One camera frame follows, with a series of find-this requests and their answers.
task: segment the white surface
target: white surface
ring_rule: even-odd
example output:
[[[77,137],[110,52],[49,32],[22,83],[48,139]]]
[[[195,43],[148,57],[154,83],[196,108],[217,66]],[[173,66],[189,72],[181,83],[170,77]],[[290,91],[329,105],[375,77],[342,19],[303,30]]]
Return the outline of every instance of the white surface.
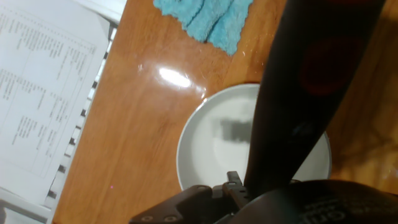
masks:
[[[11,209],[5,208],[4,210],[6,212],[5,224],[43,224]]]
[[[108,46],[109,23],[66,0],[2,0],[0,15],[0,187],[42,205]]]
[[[252,121],[258,84],[225,89],[202,103],[191,115],[178,143],[177,173],[182,189],[193,185],[215,185],[227,181],[228,171],[237,171],[244,180],[249,143],[225,141],[220,120]],[[327,179],[330,175],[330,149],[323,135],[294,175],[297,180]]]
[[[127,0],[74,0],[119,24]]]

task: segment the white plate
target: white plate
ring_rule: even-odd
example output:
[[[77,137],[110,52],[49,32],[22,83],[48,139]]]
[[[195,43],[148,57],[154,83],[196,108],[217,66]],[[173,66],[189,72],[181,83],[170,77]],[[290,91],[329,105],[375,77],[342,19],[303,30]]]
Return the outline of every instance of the white plate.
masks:
[[[251,131],[259,87],[259,84],[243,84],[227,88],[193,112],[178,142],[177,174],[181,189],[198,184],[210,187],[223,184],[227,181],[226,173],[234,170],[244,180],[250,141],[247,133]],[[237,126],[231,134],[231,127]],[[325,133],[293,179],[327,179],[330,171],[330,147]]]

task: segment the paper sheet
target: paper sheet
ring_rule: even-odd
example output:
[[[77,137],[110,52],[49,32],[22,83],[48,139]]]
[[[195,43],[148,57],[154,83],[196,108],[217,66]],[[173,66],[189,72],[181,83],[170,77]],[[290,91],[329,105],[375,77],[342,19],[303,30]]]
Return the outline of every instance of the paper sheet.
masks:
[[[0,187],[44,203],[108,28],[71,1],[0,1]]]
[[[74,0],[119,24],[127,0]]]
[[[43,224],[25,215],[17,213],[11,209],[8,208],[0,208],[0,209],[4,209],[4,213],[6,215],[6,222],[4,222],[4,224]]]

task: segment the black handle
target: black handle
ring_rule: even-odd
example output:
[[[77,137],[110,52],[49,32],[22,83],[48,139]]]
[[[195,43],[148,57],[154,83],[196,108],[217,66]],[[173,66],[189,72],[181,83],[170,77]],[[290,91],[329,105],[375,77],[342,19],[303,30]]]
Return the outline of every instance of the black handle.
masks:
[[[288,0],[252,127],[244,185],[289,184],[337,110],[385,0]]]

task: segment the blue towel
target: blue towel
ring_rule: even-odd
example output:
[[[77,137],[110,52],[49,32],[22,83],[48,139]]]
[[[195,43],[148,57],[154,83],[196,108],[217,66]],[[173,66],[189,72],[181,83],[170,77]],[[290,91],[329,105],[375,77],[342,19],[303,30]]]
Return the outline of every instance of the blue towel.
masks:
[[[162,14],[176,17],[190,37],[211,42],[228,55],[237,51],[253,0],[155,0]]]

